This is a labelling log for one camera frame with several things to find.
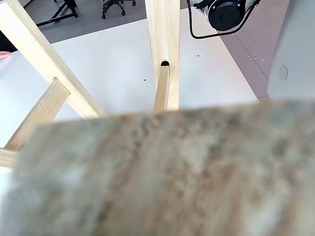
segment person's hand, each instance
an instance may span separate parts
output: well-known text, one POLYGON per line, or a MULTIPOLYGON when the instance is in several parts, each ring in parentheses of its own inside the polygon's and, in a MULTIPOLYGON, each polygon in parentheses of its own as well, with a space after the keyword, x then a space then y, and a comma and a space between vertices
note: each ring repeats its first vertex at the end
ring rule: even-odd
POLYGON ((10 55, 11 55, 10 52, 0 51, 0 59, 7 58, 10 55))

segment office chair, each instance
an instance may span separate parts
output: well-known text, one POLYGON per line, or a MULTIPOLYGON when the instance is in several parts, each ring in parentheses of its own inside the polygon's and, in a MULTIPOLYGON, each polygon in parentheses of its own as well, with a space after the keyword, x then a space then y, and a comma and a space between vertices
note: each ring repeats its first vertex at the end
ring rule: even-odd
POLYGON ((103 0, 104 4, 103 4, 103 15, 102 15, 102 18, 105 19, 106 16, 105 16, 105 13, 106 11, 114 4, 118 5, 120 7, 120 9, 122 10, 122 15, 124 16, 126 14, 123 6, 119 3, 124 3, 124 1, 132 1, 132 5, 133 6, 136 6, 136 1, 135 0, 108 0, 105 2, 105 0, 103 0))

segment gray speckled stone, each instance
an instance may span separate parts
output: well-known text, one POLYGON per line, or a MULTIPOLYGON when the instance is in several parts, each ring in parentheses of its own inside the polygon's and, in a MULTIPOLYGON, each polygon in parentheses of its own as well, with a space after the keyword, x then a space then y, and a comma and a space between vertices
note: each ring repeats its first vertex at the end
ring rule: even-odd
POLYGON ((1 235, 314 235, 314 117, 279 103, 40 127, 1 235))

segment white panel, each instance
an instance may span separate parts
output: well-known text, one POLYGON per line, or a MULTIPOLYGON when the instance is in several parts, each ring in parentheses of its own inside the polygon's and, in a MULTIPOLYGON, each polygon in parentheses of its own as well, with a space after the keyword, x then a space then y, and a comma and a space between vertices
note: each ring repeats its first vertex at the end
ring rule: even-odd
POLYGON ((315 98, 314 9, 314 0, 290 1, 269 77, 268 94, 273 100, 315 98))

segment wooden post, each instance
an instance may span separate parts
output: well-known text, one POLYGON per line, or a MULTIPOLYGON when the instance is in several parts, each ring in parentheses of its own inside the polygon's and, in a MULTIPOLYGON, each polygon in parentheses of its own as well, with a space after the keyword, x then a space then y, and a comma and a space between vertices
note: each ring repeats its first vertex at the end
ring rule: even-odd
POLYGON ((70 92, 55 79, 35 104, 4 148, 18 150, 36 124, 52 122, 70 92))
POLYGON ((159 78, 158 78, 158 84, 157 84, 156 100, 154 103, 155 112, 167 110, 168 94, 169 94, 169 66, 161 65, 159 78))
POLYGON ((158 85, 160 66, 169 62, 168 109, 179 108, 180 0, 145 0, 153 68, 158 85))
POLYGON ((58 78, 69 90, 69 105, 82 117, 104 113, 50 45, 18 0, 0 1, 0 30, 49 82, 58 78))
POLYGON ((12 171, 16 155, 12 150, 0 148, 0 171, 12 171))

